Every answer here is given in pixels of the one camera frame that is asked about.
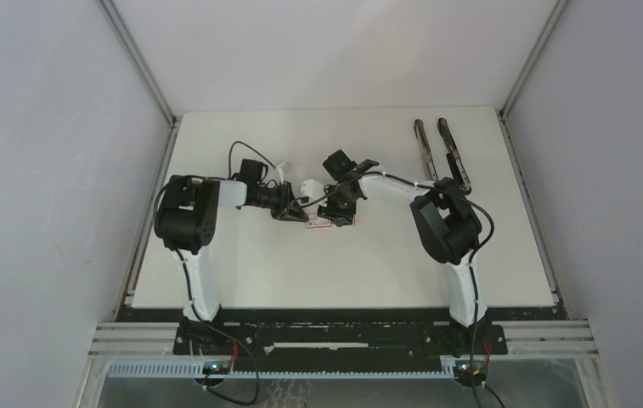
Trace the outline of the red white staple box sleeve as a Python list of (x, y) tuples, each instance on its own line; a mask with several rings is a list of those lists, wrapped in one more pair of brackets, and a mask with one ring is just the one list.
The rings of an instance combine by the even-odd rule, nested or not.
[(327, 228), (353, 227), (356, 224), (355, 217), (331, 217), (325, 218), (319, 215), (310, 215), (306, 222), (308, 230), (319, 230)]

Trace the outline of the silver black staple remover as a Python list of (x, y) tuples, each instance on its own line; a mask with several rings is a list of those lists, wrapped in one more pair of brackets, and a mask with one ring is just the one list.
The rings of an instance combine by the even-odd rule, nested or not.
[(420, 149), (420, 157), (424, 174), (427, 179), (436, 182), (439, 180), (439, 177), (433, 161), (431, 148), (426, 137), (424, 122), (421, 119), (415, 119), (413, 129)]

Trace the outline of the black stapler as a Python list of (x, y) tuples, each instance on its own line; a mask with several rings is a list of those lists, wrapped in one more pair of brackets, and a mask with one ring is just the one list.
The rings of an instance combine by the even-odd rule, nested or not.
[(468, 196), (472, 192), (471, 181), (465, 170), (463, 162), (461, 161), (460, 151), (454, 141), (448, 122), (445, 118), (440, 117), (437, 120), (437, 130), (448, 151), (446, 159), (449, 170), (461, 191)]

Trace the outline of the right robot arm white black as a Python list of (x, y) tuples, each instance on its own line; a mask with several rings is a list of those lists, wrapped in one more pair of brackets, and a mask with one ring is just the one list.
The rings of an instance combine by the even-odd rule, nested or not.
[(396, 203), (409, 211), (420, 244), (446, 274), (449, 313), (458, 324), (451, 332), (453, 345), (461, 353), (475, 353), (486, 340), (478, 323), (487, 311), (473, 272), (474, 253), (481, 247), (479, 217), (453, 179), (410, 181), (377, 166), (370, 159), (357, 163), (343, 150), (329, 155), (323, 167), (336, 183), (324, 187), (318, 216), (337, 227), (350, 225), (357, 201), (368, 199)]

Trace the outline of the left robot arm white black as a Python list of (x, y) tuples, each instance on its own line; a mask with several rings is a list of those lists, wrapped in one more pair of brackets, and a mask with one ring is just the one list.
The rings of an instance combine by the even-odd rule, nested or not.
[(196, 328), (193, 341), (206, 354), (220, 352), (227, 341), (226, 331), (212, 323), (221, 309), (209, 250), (218, 209), (257, 207), (268, 210), (277, 221), (309, 220), (294, 203), (296, 197), (289, 182), (264, 181), (269, 169), (267, 163), (244, 159), (240, 170), (228, 178), (172, 175), (155, 198), (153, 230), (180, 262), (187, 297), (183, 315), (204, 322)]

